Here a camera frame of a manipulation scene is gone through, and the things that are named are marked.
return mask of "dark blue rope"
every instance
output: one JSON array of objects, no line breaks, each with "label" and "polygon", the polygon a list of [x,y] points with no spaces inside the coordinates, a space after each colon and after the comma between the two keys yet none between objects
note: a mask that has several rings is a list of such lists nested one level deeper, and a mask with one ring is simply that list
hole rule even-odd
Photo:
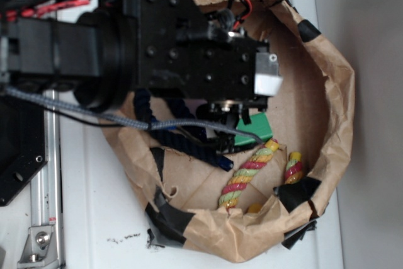
[{"label": "dark blue rope", "polygon": [[[166,99],[165,100],[172,114],[177,119],[195,119],[196,117],[191,114],[189,108],[186,106],[182,99]],[[207,133],[203,127],[185,126],[183,127],[189,134],[200,140],[200,142],[207,142]]]},{"label": "dark blue rope", "polygon": [[[137,120],[147,123],[157,121],[150,108],[150,94],[148,91],[145,89],[136,90],[133,105]],[[212,166],[221,167],[225,171],[231,170],[234,165],[230,159],[217,155],[214,149],[197,146],[181,134],[175,134],[168,130],[151,130],[149,133],[151,137],[158,140],[162,145],[184,152]]]}]

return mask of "small debris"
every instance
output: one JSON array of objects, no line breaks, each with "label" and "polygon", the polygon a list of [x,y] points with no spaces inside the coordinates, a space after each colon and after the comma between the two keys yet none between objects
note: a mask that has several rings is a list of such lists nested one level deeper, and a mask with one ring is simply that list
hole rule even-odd
[{"label": "small debris", "polygon": [[[129,234],[128,236],[125,236],[125,239],[136,238],[137,236],[140,236],[140,233]],[[117,239],[109,238],[106,241],[111,242],[111,243],[116,243],[116,244],[123,243],[123,239],[117,240]]]},{"label": "small debris", "polygon": [[140,234],[139,233],[129,234],[128,236],[125,236],[125,239],[136,238],[137,236],[140,236]]},{"label": "small debris", "polygon": [[113,243],[117,243],[117,245],[119,245],[119,242],[116,239],[107,239],[108,242],[113,242]]}]

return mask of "gray braided cable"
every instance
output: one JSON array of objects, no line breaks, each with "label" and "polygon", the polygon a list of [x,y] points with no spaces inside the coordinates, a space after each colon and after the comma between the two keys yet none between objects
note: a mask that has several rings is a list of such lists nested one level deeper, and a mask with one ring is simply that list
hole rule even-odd
[{"label": "gray braided cable", "polygon": [[54,100],[48,97],[45,97],[41,94],[34,93],[26,93],[24,91],[20,91],[14,87],[8,86],[6,89],[6,94],[12,96],[14,98],[18,98],[21,100],[29,101],[32,103],[36,103],[42,106],[54,107],[60,110],[67,110],[69,112],[80,113],[82,115],[88,115],[95,118],[101,118],[104,120],[112,121],[115,123],[119,123],[123,126],[133,127],[135,129],[140,130],[160,130],[160,129],[168,129],[175,126],[198,126],[198,127],[206,127],[209,129],[213,129],[219,132],[226,132],[228,134],[241,135],[243,137],[249,137],[256,140],[257,143],[262,144],[263,141],[255,134],[250,132],[243,132],[241,130],[232,129],[225,125],[222,125],[217,122],[209,122],[204,120],[194,120],[194,119],[175,119],[175,120],[167,120],[161,122],[153,122],[151,124],[132,120],[129,118],[119,117],[117,115],[109,114],[109,113],[95,113],[91,110],[83,108],[78,105],[70,104],[68,102]]}]

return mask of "white surface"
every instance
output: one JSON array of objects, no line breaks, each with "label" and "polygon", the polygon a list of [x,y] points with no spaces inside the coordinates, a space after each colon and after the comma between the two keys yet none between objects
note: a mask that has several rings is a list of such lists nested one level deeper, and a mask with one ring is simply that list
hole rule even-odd
[{"label": "white surface", "polygon": [[254,93],[263,96],[276,96],[283,83],[283,77],[267,74],[255,74]]},{"label": "white surface", "polygon": [[[292,1],[315,23],[314,0]],[[62,16],[74,20],[76,15]],[[308,232],[291,251],[278,245],[246,264],[183,249],[147,249],[145,215],[101,131],[63,118],[60,124],[68,269],[343,267],[336,195],[318,230]],[[133,234],[140,235],[125,238]]]},{"label": "white surface", "polygon": [[16,268],[31,226],[31,199],[28,185],[7,207],[0,207],[0,247],[6,250],[3,269]]}]

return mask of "gray wall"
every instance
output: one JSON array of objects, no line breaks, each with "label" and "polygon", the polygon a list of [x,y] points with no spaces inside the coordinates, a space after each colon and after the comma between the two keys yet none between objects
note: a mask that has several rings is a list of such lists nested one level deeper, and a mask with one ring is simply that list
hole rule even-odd
[{"label": "gray wall", "polygon": [[346,269],[403,260],[403,0],[316,0],[356,71],[353,155],[338,187]]}]

